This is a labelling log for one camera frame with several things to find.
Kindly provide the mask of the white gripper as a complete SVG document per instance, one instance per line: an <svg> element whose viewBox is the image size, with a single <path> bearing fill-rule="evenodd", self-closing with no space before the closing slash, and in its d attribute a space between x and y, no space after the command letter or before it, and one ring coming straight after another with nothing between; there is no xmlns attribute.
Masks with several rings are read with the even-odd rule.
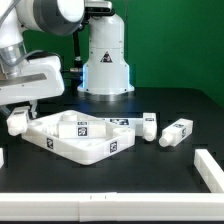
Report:
<svg viewBox="0 0 224 224"><path fill-rule="evenodd" d="M11 80L0 80L0 104L30 101L31 114L37 117L37 100L60 96L64 82L57 56L30 60L22 69L22 75Z"/></svg>

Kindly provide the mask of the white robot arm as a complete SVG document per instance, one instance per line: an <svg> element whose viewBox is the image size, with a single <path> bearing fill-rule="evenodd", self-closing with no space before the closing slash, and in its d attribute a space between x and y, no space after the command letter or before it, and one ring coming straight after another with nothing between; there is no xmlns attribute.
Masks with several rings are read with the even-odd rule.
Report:
<svg viewBox="0 0 224 224"><path fill-rule="evenodd" d="M0 112L60 96L63 74L78 94L117 101L134 93L124 22L109 0L0 0Z"/></svg>

